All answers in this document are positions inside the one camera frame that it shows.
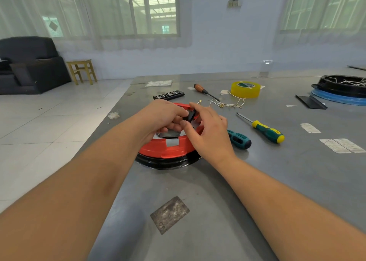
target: wooden stool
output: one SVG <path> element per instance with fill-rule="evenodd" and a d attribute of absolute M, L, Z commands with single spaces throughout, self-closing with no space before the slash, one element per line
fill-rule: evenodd
<path fill-rule="evenodd" d="M 90 73 L 93 74 L 93 77 L 94 77 L 94 80 L 95 82 L 98 82 L 97 80 L 97 76 L 95 75 L 95 71 L 94 71 L 94 68 L 93 68 L 93 64 L 91 63 L 92 61 L 91 60 L 80 60 L 80 61 L 71 61 L 71 62 L 66 62 L 69 69 L 70 69 L 70 72 L 71 72 L 71 77 L 72 79 L 74 80 L 75 84 L 78 85 L 78 80 L 76 79 L 76 74 L 79 75 L 79 78 L 80 78 L 80 82 L 81 83 L 84 83 L 83 79 L 81 78 L 81 73 L 80 71 L 81 70 L 85 70 L 86 72 L 86 75 L 88 76 L 88 79 L 89 79 L 89 83 L 92 85 L 93 84 L 93 81 L 90 77 Z"/>

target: workbench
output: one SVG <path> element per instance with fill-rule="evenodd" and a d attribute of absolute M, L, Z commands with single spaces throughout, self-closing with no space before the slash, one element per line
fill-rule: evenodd
<path fill-rule="evenodd" d="M 236 103 L 231 83 L 247 80 L 265 88 L 258 98 L 246 99 L 242 109 L 213 108 L 228 119 L 228 129 L 248 136 L 253 144 L 247 151 L 234 148 L 236 155 L 259 170 L 299 191 L 366 232 L 366 153 L 337 154 L 319 139 L 346 138 L 366 148 L 366 107 L 351 106 L 319 99 L 327 110 L 308 109 L 295 98 L 308 95 L 314 75 L 361 75 L 347 70 L 277 72 L 268 79 L 254 78 L 256 73 L 212 73 L 160 75 L 136 78 L 111 112 L 80 151 L 113 126 L 137 113 L 153 101 L 153 96 L 181 90 L 184 97 L 172 102 L 202 100 L 211 97 L 189 90 L 194 83 L 225 103 Z M 173 80 L 172 86 L 145 87 L 149 81 Z M 286 140 L 278 145 L 266 140 L 248 122 L 236 116 L 240 112 L 280 130 Z M 308 133 L 300 123 L 310 123 L 322 133 Z M 163 235 L 150 214 L 173 197 L 179 198 L 190 212 Z M 204 159 L 170 171 L 159 171 L 134 163 L 92 248 L 88 260 L 277 260 L 253 219 L 221 175 Z"/>

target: tape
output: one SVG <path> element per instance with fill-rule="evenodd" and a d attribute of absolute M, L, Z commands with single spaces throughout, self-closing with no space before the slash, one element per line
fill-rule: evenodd
<path fill-rule="evenodd" d="M 259 96 L 261 85 L 253 82 L 234 82 L 231 85 L 231 93 L 241 98 L 254 98 Z"/>

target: black sofa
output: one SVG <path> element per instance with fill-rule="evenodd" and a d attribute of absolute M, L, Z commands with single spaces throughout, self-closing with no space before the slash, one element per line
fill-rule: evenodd
<path fill-rule="evenodd" d="M 71 81 L 65 62 L 48 37 L 0 40 L 0 94 L 40 94 Z"/>

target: white curtain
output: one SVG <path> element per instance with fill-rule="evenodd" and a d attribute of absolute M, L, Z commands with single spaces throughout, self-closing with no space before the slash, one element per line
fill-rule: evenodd
<path fill-rule="evenodd" d="M 275 46 L 348 44 L 366 47 L 366 0 L 286 0 Z"/>
<path fill-rule="evenodd" d="M 190 0 L 0 0 L 0 38 L 51 37 L 58 51 L 188 47 Z"/>

